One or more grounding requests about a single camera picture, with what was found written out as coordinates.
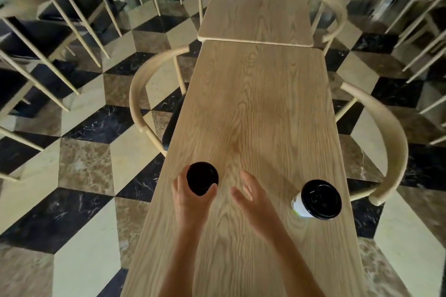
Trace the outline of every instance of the marble floor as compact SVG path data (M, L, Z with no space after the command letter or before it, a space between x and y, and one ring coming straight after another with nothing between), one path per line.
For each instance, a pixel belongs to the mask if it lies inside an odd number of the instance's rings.
M409 164L397 192L383 205L353 202L354 222L370 296L446 296L446 145L428 143L445 134L444 108L420 115L440 96L444 59L410 84L416 71L403 72L417 45L395 48L398 31L385 34L399 0L382 19L371 21L376 0L340 0L348 22L326 55L337 73L386 105L400 120L409 141ZM190 82L200 52L198 0L137 0L101 35L110 58L98 47L98 68L76 43L76 56L59 67L80 89L76 96L45 66L33 74L46 80L70 112L33 89L0 125L44 147L38 152L7 137L0 139L0 171L19 182L0 182L0 291L5 297L119 297L164 157L140 134L130 116L132 76L147 59L189 45L179 57ZM316 7L312 7L314 16ZM330 28L324 14L315 33ZM173 63L165 63L141 99L145 120L162 136L181 96ZM334 110L350 98L333 92ZM338 122L349 189L380 182L387 157L380 133L357 103Z

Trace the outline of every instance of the black seat cushion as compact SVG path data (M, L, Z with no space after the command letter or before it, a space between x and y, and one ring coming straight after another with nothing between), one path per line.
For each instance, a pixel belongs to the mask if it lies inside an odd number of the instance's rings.
M49 57L56 48L72 33L71 29L64 24L46 22L43 20L30 20L21 22L25 33L37 49L45 57ZM28 46L15 34L10 33L2 42L0 49L14 58L38 60L39 58Z
M166 130L164 131L162 143L165 151L169 149L170 141L172 140L172 136L175 131L175 126L177 125L178 118L180 117L181 108L183 107L184 98L186 95L183 95L180 100L178 100L177 105L175 106L174 113L170 118L169 123L167 124Z
M0 108L28 82L19 72L0 68Z
M69 0L56 0L62 7L65 14L73 22L80 22L81 19L76 13L75 9L71 6ZM85 18L89 18L93 12L101 5L103 0L74 0L76 5L81 10ZM49 4L47 8L43 10L39 15L39 19L42 20L52 20L52 21L64 21L59 11L53 3Z
M430 14L438 29L444 31L446 29L446 7L433 9Z

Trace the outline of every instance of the cup lid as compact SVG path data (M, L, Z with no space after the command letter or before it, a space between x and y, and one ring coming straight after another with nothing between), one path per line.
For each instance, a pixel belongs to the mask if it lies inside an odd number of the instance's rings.
M196 162L190 165L187 171L189 188L198 196L207 193L209 187L219 183L219 174L213 165L207 162Z
M341 195L335 187L323 180L305 183L301 198L305 209L320 220L330 220L341 212Z

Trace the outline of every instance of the left hand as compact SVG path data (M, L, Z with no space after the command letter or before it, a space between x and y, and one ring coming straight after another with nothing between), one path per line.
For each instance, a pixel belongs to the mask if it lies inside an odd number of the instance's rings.
M209 208L217 194L214 183L203 196L198 196L189 188L185 166L172 184L174 194L175 215L181 232L201 233L209 215Z

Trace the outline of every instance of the wooden table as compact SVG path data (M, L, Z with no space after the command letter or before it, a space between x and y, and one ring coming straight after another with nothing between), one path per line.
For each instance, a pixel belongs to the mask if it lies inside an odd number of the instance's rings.
M210 0L198 40L313 46L306 0Z
M327 297L363 296L363 267L321 50L204 42L122 297L156 296L176 234L171 183L207 161L220 183L196 261L194 296L279 297L285 290L271 250L232 202L239 169L254 174ZM320 178L343 200L332 221L291 209L303 184Z

